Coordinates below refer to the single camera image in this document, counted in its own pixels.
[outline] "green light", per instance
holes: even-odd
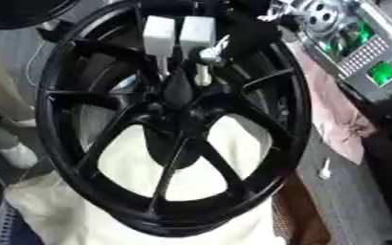
[[[376,85],[382,87],[392,80],[392,65],[381,61],[372,67],[367,75]]]
[[[367,24],[361,22],[359,23],[359,41],[361,44],[364,44],[370,39],[372,34],[368,30]]]
[[[324,44],[324,47],[322,47],[322,50],[325,52],[330,52],[332,50],[332,45],[330,44],[330,42]]]

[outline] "rim lip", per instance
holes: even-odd
[[[93,27],[97,26],[97,22],[100,23],[103,19],[113,16],[115,14],[121,14],[123,12],[130,11],[132,7],[136,4],[135,1],[123,1],[118,2],[116,4],[104,7],[90,16],[83,19],[80,23],[76,25],[72,31],[70,31],[67,36],[62,39],[53,50],[51,56],[49,57],[48,62],[43,70],[42,78],[40,80],[40,86],[37,92],[37,102],[36,102],[36,120],[38,127],[38,135],[41,139],[43,145],[46,146],[47,152],[51,156],[55,168],[58,170],[59,174],[62,178],[80,195],[82,195],[85,199],[89,200],[91,203],[100,207],[101,209],[109,212],[111,215],[116,217],[118,220],[125,223],[126,221],[123,219],[126,218],[137,218],[140,220],[144,220],[148,223],[153,222],[152,219],[148,219],[146,216],[141,216],[138,213],[130,212],[127,209],[123,209],[118,207],[117,205],[111,205],[103,200],[104,195],[99,193],[99,189],[94,189],[92,186],[85,185],[85,181],[80,178],[76,178],[73,172],[69,168],[67,168],[68,164],[73,160],[67,154],[67,151],[64,149],[63,145],[56,135],[56,128],[53,124],[53,115],[48,112],[51,111],[51,106],[49,105],[48,100],[46,99],[46,90],[52,84],[52,81],[56,79],[57,76],[57,68],[61,67],[60,60],[63,57],[64,53],[66,53],[66,49],[64,47],[69,42],[69,40],[75,37],[77,34],[85,34],[90,32]],[[297,61],[294,59],[292,53],[287,49],[287,47],[283,43],[277,43],[277,46],[281,49],[281,52],[286,53],[288,57],[288,62],[296,68],[294,71],[294,75],[297,76],[297,79],[294,79],[293,88],[294,92],[298,93],[296,95],[297,98],[300,98],[301,103],[297,103],[295,106],[299,106],[296,111],[300,111],[301,114],[296,116],[296,120],[300,121],[300,123],[294,124],[294,132],[298,137],[291,146],[290,157],[288,158],[288,162],[283,174],[280,176],[276,176],[272,183],[265,187],[262,191],[258,193],[258,195],[252,197],[252,199],[241,203],[240,205],[230,209],[228,213],[221,213],[221,215],[208,217],[205,222],[200,221],[189,221],[189,220],[162,220],[165,226],[183,228],[190,227],[194,225],[201,226],[203,224],[217,224],[224,220],[232,219],[233,217],[247,212],[248,210],[258,206],[261,201],[263,201],[268,196],[272,195],[275,191],[277,191],[285,181],[286,177],[293,172],[293,170],[297,167],[299,159],[303,154],[303,150],[306,147],[306,143],[309,139],[310,129],[311,129],[311,108],[310,108],[310,98],[309,98],[309,90],[306,85],[306,79],[299,68]]]
[[[80,0],[66,0],[62,4],[44,13],[32,17],[22,18],[18,21],[0,22],[0,30],[21,29],[39,25],[41,23],[59,17],[60,15],[72,9],[79,1]]]

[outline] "gray floor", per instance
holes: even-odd
[[[84,0],[68,19],[79,19],[100,6],[100,0]],[[0,32],[0,61],[15,79],[24,98],[33,103],[34,89],[25,78],[25,66],[41,40],[35,29]],[[52,46],[47,45],[32,68],[32,77],[37,81],[41,68]],[[43,149],[36,140],[35,132],[21,132],[40,156]],[[333,176],[327,181],[320,180],[316,173],[326,157],[332,159]],[[49,169],[44,161],[41,171]],[[0,174],[12,183],[24,172],[10,167],[0,157]],[[392,238],[392,219],[381,194],[366,165],[356,166],[334,153],[322,144],[316,133],[302,159],[299,173],[308,186],[332,235],[332,244],[380,245]]]

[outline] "cable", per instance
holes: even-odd
[[[25,66],[25,77],[27,79],[27,82],[32,86],[32,87],[37,87],[38,84],[35,84],[33,82],[33,80],[31,79],[31,67],[33,66],[33,62],[35,61],[35,59],[38,57],[38,55],[40,55],[41,50],[44,48],[44,46],[46,45],[46,41],[43,40],[40,45],[37,47],[37,49],[35,50],[35,53],[33,54],[33,56],[31,57],[31,59],[28,61],[27,65]]]

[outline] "wheel rim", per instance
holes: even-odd
[[[232,65],[214,69],[216,77],[227,80],[227,85],[214,82],[208,88],[195,92],[193,99],[182,107],[171,106],[163,94],[167,85],[159,85],[162,83],[153,73],[153,66],[146,63],[153,63],[150,57],[141,56],[141,47],[124,49],[115,44],[112,38],[114,32],[125,29],[117,28],[118,19],[120,23],[123,20],[133,23],[130,26],[140,29],[136,37],[141,37],[144,17],[149,14],[174,15],[164,11],[171,7],[177,15],[189,15],[202,8],[183,1],[164,4],[161,8],[124,1],[84,19],[53,51],[40,81],[36,114],[40,138],[58,172],[84,198],[120,222],[144,233],[187,236],[209,231],[229,221],[254,208],[278,190],[287,175],[296,168],[302,155],[309,136],[311,113],[309,93],[302,72],[282,43],[273,44],[260,53],[264,58],[274,56],[275,65],[279,67],[267,75],[244,79]],[[129,74],[122,76],[137,74],[142,89],[139,90],[136,102],[123,107],[116,95],[106,93],[117,84],[117,80],[109,84],[101,82],[76,86],[64,79],[75,78],[72,73],[78,71],[78,61],[93,52],[115,56],[122,64],[126,64],[129,59],[132,61]],[[264,91],[266,83],[274,84],[272,87],[282,87],[284,91],[292,91],[283,92],[289,113],[282,117],[282,124],[246,96],[256,90]],[[71,122],[70,114],[75,104],[92,104],[117,111],[114,119],[87,152],[82,149]],[[228,114],[248,118],[267,128],[273,137],[269,154],[245,180],[237,176],[206,140],[210,127]],[[174,142],[172,151],[175,153],[184,147],[197,151],[222,174],[228,184],[227,191],[202,200],[166,200],[165,189],[177,168],[177,163],[173,161],[177,159],[176,154],[171,154],[169,158],[172,161],[164,164],[163,176],[152,198],[140,196],[109,180],[98,170],[98,157],[131,124],[143,125],[166,141]]]

